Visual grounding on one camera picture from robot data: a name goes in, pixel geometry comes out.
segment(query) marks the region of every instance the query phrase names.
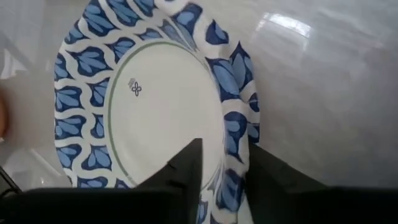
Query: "white surface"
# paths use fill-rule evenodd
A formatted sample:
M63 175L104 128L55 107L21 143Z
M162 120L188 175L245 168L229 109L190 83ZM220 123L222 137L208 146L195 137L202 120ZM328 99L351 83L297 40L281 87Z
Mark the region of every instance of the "white surface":
M146 47L124 60L119 62L120 75L109 82L114 91L105 104L111 117L106 112L104 126L111 131L117 152L108 148L112 161L117 156L140 184L199 137L204 186L224 155L223 112L207 69L186 50L168 44ZM132 78L142 88L139 96L129 88Z

